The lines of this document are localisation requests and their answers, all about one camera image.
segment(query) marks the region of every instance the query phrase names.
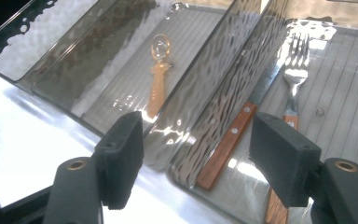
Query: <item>metal grommet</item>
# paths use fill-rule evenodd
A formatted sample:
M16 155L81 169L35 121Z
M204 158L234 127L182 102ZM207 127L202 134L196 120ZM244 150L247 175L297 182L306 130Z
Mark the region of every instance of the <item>metal grommet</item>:
M85 161L73 161L71 164L68 165L68 170L74 171L74 170L80 170L83 167L86 166L86 162Z
M346 172L356 173L358 171L357 166L347 161L336 161L335 166Z

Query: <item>utensil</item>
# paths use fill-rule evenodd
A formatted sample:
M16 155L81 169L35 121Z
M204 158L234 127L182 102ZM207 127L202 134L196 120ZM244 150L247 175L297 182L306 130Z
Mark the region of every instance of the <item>utensil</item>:
M307 80L310 65L310 36L294 35L285 63L284 78L290 87L283 120L293 128L298 126L298 90Z
M228 131L223 136L222 141L215 149L211 158L202 168L197 176L196 183L199 187L211 190L223 169L227 165L232 152L251 121L255 111L261 104L275 77L279 74L286 57L283 56L285 50L280 48L273 62L267 67L262 77L256 83L248 101L244 104L237 117L234 119Z
M149 103L147 108L147 115L152 119L161 109L164 104L164 74L170 68L170 65L165 63L168 55L171 52L171 41L163 34L155 35L151 46L152 56L157 62L152 68L153 83L149 96Z
M284 78L289 83L290 94L283 120L297 129L298 126L298 90L308 77L310 64L310 37L293 35L289 53L285 62ZM268 191L266 223L286 224L288 209L284 207L273 189Z

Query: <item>metal tray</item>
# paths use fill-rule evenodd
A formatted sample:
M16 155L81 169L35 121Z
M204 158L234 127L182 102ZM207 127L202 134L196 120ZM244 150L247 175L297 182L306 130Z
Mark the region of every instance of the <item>metal tray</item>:
M301 4L279 0L269 3L243 54L174 155L168 171L179 187L239 222L264 223L269 190L266 179L248 158L251 125L212 191L197 187L196 177L288 33L311 36L309 79L300 88L298 130L321 147L321 161L338 157L358 162L358 18L349 27L351 21L340 20L342 8L348 6L327 3L330 11L326 10L326 21L315 20L311 12L317 11L320 2L311 2L312 7ZM298 6L307 7L307 12L301 11L300 15L290 11ZM358 4L350 6L358 10ZM292 21L286 17L291 15L308 19ZM281 117L287 96L288 85L280 74L258 110ZM291 208L289 223L311 223L310 206Z

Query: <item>black clamp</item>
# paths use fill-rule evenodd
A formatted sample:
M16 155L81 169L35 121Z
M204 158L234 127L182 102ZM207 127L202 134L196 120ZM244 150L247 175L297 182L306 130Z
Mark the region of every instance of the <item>black clamp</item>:
M285 207L306 207L313 223L358 223L358 164L320 162L322 150L283 120L256 113L250 158Z
M91 157L62 163L51 187L0 208L0 224L102 223L102 206L127 204L144 157L142 115L122 116Z

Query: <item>rivet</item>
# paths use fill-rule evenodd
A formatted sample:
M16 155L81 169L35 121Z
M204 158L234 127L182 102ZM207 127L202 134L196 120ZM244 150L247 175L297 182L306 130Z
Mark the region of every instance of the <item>rivet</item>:
M322 117L323 115L324 115L324 110L322 110L321 108L316 110L316 116Z

